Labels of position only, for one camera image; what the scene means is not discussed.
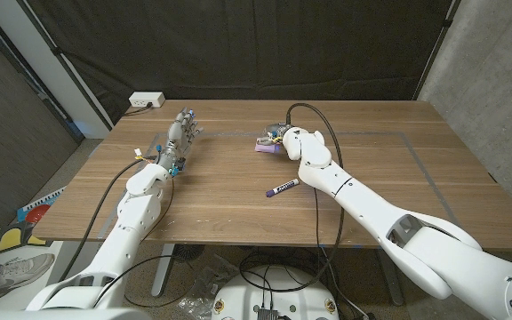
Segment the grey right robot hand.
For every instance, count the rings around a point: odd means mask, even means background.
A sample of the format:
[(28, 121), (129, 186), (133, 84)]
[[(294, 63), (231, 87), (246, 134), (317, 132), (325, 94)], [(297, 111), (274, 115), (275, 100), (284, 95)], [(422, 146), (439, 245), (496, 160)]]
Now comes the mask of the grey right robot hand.
[(281, 143), (285, 133), (291, 128), (292, 126), (286, 123), (270, 124), (265, 127), (264, 136), (259, 138), (259, 144), (268, 146)]

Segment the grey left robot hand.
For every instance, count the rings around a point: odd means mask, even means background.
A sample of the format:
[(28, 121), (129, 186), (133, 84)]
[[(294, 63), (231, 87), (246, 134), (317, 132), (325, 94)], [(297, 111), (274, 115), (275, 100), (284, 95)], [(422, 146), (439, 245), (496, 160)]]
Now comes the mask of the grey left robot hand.
[(204, 130), (197, 128), (195, 116), (192, 109), (182, 109), (168, 129), (165, 146), (158, 152), (156, 164), (173, 177), (183, 170), (193, 140)]

